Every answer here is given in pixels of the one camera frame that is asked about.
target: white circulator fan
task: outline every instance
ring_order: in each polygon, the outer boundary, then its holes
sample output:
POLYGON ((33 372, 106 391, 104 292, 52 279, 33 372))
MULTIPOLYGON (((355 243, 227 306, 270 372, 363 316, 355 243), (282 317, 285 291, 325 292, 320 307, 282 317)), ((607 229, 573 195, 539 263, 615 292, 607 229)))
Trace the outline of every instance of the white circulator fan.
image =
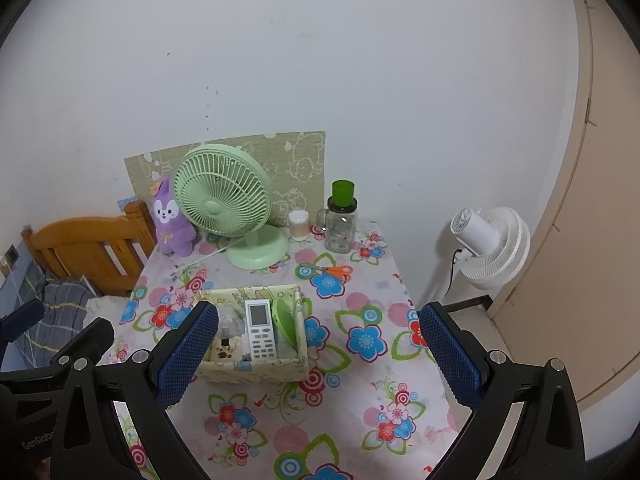
POLYGON ((466 249, 455 254, 451 279, 439 288, 436 301, 444 298, 457 272, 481 290, 505 285, 520 272, 529 254, 529 227, 509 207, 477 212, 464 208, 451 220, 450 230, 466 249))
POLYGON ((237 238, 226 248, 241 269, 264 269, 280 261, 289 240, 267 225, 271 181, 248 153, 223 144, 190 150, 174 173, 174 197, 186 217, 201 229, 237 238))

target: fan power cord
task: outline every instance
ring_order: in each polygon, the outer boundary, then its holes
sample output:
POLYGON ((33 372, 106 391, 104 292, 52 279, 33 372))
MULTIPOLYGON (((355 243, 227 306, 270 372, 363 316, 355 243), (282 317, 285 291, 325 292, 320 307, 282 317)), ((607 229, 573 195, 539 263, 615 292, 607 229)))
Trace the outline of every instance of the fan power cord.
POLYGON ((449 273, 449 286, 447 287, 447 291, 444 293, 445 296, 451 290, 451 284, 453 283, 453 267, 456 265, 456 261, 458 260, 456 256, 458 256, 458 254, 461 252, 462 252, 462 249, 457 248, 456 251, 453 253, 453 256, 451 257, 451 272, 449 273))
POLYGON ((198 258, 195 262, 192 262, 192 263, 190 263, 188 265, 182 265, 182 266, 178 267, 177 269, 175 269, 174 272, 171 273, 171 281, 175 282, 178 279, 178 277, 180 276, 180 274, 182 272, 184 272, 186 269, 188 269, 189 267, 193 267, 195 264, 199 264, 200 262, 206 260, 207 258, 212 257, 214 254, 223 253, 229 247, 231 247, 231 246, 233 246, 233 245, 235 245, 237 243, 240 243, 242 240, 244 240, 244 236, 236 238, 235 240, 233 240, 232 242, 229 242, 224 247, 219 248, 217 251, 213 251, 212 253, 209 253, 206 256, 198 258))

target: floral tablecloth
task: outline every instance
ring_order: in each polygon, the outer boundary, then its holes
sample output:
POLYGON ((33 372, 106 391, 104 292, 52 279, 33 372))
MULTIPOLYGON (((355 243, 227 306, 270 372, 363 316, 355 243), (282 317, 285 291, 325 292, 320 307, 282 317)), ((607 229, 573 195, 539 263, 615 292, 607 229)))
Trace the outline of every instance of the floral tablecloth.
MULTIPOLYGON (((168 414, 211 478, 423 479, 456 432, 418 315, 385 239, 365 222, 350 254, 329 253, 314 227, 279 263, 247 271, 203 234, 187 258, 155 252, 105 356, 152 348, 190 311, 201 288, 295 283, 305 296, 309 377, 299 383, 211 384, 195 378, 168 414), (352 266, 348 282, 305 267, 352 266)), ((143 475, 157 478, 124 405, 117 407, 143 475)))

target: plaid fabric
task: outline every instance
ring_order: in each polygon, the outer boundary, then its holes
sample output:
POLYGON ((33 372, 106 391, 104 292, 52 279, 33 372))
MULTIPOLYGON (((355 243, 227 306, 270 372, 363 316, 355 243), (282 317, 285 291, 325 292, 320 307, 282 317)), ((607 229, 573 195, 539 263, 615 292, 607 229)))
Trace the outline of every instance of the plaid fabric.
POLYGON ((42 320, 15 341, 28 368, 49 365, 50 359, 82 330, 86 302, 95 295, 77 280, 59 280, 31 262, 20 284, 15 308, 33 298, 45 305, 42 320))

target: jar handle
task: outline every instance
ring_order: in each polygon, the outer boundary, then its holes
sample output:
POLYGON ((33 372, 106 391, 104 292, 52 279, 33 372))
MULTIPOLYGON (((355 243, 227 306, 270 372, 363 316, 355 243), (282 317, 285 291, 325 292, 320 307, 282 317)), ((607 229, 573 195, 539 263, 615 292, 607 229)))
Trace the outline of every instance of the jar handle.
POLYGON ((316 215, 316 227, 318 227, 322 232, 326 231, 326 213, 327 209, 321 209, 316 215))

